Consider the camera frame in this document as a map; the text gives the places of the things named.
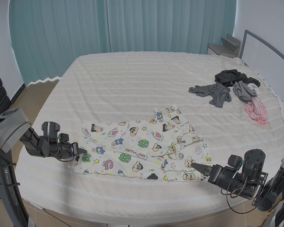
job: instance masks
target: fitted sheet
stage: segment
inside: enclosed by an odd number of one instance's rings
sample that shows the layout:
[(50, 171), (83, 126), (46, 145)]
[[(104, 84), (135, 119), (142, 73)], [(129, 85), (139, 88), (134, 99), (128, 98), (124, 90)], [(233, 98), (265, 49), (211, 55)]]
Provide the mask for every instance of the fitted sheet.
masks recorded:
[[(259, 125), (246, 114), (238, 97), (223, 108), (211, 97), (188, 92), (214, 84), (214, 75), (237, 69), (257, 79), (254, 71), (225, 56), (172, 52), (118, 52), (77, 58), (39, 112), (33, 128), (41, 135), (44, 121), (61, 125), (70, 142), (79, 140), (85, 121), (123, 122), (149, 119), (154, 108), (176, 104), (209, 145), (213, 164), (225, 166), (231, 154), (253, 148), (266, 153), (263, 171), (271, 178), (284, 147), (279, 103), (261, 82), (260, 101), (268, 121)], [(29, 156), (21, 150), (16, 167), (21, 196), (40, 207), (94, 222), (156, 224), (188, 220), (227, 209), (225, 196), (207, 180), (168, 182), (101, 174), (75, 174), (54, 158)], [(229, 198), (231, 205), (245, 199)]]

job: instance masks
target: white headboard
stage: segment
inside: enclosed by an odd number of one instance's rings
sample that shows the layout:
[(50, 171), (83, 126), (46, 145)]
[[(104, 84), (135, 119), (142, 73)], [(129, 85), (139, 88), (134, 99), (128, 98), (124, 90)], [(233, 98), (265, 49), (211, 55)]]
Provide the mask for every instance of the white headboard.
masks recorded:
[(245, 30), (240, 58), (259, 73), (284, 100), (284, 55), (257, 35)]

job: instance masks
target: pile of clothes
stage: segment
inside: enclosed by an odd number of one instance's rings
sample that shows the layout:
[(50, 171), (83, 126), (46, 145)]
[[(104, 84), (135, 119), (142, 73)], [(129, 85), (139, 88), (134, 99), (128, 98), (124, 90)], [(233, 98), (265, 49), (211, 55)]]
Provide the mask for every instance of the pile of clothes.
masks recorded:
[(267, 111), (265, 106), (259, 101), (260, 82), (246, 74), (238, 72), (236, 69), (224, 70), (215, 75), (215, 84), (190, 87), (189, 92), (197, 96), (212, 96), (210, 104), (222, 108), (224, 102), (231, 102), (232, 91), (247, 106), (245, 111), (254, 121), (265, 125), (267, 121)]

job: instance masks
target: star print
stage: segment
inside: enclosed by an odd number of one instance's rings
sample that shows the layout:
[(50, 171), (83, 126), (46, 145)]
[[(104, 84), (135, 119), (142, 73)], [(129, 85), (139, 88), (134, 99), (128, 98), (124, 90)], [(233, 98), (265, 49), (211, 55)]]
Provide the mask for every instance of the star print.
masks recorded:
[(171, 168), (175, 169), (175, 167), (176, 167), (176, 165), (175, 165), (175, 163), (173, 162), (173, 163), (171, 164)]

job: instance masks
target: curtain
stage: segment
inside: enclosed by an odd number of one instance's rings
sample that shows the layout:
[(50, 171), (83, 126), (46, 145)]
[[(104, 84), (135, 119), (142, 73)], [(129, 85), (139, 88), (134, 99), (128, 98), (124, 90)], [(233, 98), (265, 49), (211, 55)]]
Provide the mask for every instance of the curtain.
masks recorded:
[(206, 54), (233, 34), (235, 12), (236, 0), (10, 0), (9, 25), (27, 85), (91, 53)]

